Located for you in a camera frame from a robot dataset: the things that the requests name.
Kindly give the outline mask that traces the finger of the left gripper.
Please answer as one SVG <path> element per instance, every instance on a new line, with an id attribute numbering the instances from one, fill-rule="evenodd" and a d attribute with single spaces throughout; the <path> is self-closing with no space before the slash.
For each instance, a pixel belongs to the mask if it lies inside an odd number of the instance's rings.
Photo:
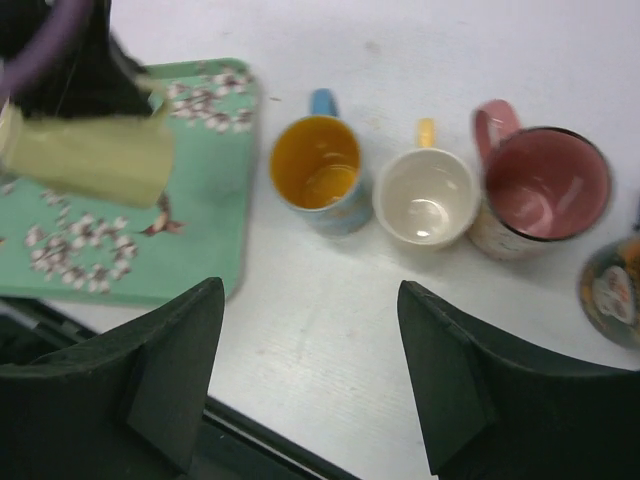
<path id="1" fill-rule="evenodd" d="M 111 32 L 110 1 L 1 3 L 1 102 L 27 118 L 148 117 L 147 70 Z"/>

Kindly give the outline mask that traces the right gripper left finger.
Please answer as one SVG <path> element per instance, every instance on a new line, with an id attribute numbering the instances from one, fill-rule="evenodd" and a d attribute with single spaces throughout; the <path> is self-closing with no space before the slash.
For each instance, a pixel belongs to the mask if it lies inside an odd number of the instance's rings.
<path id="1" fill-rule="evenodd" d="M 26 365 L 1 368 L 5 479 L 183 479 L 221 333 L 224 287 Z"/>

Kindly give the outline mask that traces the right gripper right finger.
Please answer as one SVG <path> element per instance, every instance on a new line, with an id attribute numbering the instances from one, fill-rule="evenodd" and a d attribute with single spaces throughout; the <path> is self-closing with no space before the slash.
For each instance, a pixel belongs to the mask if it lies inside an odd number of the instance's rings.
<path id="1" fill-rule="evenodd" d="M 414 281 L 397 315 L 433 475 L 638 477 L 637 372 L 537 346 Z"/>

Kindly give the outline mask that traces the pale green mug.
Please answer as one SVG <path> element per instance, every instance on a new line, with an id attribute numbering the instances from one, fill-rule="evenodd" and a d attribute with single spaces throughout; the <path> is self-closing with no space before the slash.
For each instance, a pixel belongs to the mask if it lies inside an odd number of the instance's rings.
<path id="1" fill-rule="evenodd" d="M 61 193 L 150 208 L 169 183 L 175 142 L 164 99 L 149 117 L 24 119 L 1 111 L 1 173 Z"/>

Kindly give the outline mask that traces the black gold-rimmed mug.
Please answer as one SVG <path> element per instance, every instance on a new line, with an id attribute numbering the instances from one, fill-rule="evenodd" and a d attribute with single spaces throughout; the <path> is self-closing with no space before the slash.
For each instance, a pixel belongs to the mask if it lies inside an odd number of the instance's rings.
<path id="1" fill-rule="evenodd" d="M 639 235 L 611 242 L 584 264 L 578 282 L 581 308 L 609 341 L 639 349 Z"/>

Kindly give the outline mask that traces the yellow mug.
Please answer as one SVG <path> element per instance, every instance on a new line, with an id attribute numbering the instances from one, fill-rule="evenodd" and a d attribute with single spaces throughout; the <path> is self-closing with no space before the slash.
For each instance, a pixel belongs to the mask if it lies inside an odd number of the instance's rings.
<path id="1" fill-rule="evenodd" d="M 416 147 L 387 162 L 374 181 L 376 218 L 395 240 L 445 248 L 470 228 L 481 204 L 476 171 L 436 146 L 435 120 L 416 126 Z"/>

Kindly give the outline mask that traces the pink mug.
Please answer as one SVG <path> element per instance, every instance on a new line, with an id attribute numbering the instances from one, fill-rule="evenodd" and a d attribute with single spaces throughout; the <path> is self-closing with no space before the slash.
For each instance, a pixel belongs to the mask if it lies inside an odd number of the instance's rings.
<path id="1" fill-rule="evenodd" d="M 584 136 L 521 125 L 503 99 L 478 107 L 472 132 L 482 167 L 482 204 L 469 239 L 487 256 L 535 256 L 591 230 L 606 214 L 613 175 Z"/>

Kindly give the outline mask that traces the blue floral mug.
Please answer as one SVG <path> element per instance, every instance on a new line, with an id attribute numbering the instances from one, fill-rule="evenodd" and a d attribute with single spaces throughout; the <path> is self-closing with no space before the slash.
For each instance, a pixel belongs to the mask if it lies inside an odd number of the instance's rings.
<path id="1" fill-rule="evenodd" d="M 309 114 L 277 138 L 269 173 L 282 201 L 323 236 L 350 235 L 373 216 L 360 144 L 327 88 L 313 91 Z"/>

